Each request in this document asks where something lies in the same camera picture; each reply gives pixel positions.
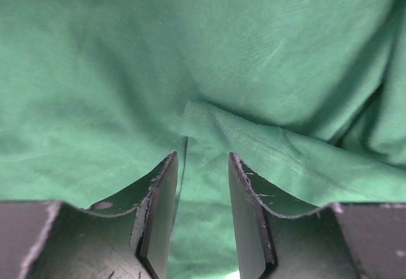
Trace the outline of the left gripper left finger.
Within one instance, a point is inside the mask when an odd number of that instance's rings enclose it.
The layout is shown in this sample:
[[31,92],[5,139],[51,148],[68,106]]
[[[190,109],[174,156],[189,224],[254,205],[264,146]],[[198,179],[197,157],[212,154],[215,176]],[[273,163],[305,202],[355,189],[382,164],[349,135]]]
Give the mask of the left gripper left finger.
[[178,156],[87,209],[1,202],[1,278],[165,278]]

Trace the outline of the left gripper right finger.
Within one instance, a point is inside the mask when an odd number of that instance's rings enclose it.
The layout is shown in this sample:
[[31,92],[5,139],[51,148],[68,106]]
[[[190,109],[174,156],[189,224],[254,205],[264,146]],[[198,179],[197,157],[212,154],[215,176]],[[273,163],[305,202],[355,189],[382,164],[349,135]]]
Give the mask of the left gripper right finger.
[[241,278],[404,278],[405,204],[304,202],[228,160]]

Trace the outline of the green t shirt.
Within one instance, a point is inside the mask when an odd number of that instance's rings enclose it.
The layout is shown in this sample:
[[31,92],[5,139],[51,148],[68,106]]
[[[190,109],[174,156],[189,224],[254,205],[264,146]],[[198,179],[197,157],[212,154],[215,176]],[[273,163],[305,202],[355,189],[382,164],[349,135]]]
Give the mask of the green t shirt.
[[87,207],[178,152],[169,278],[237,270],[228,155],[405,200],[405,0],[1,0],[1,198]]

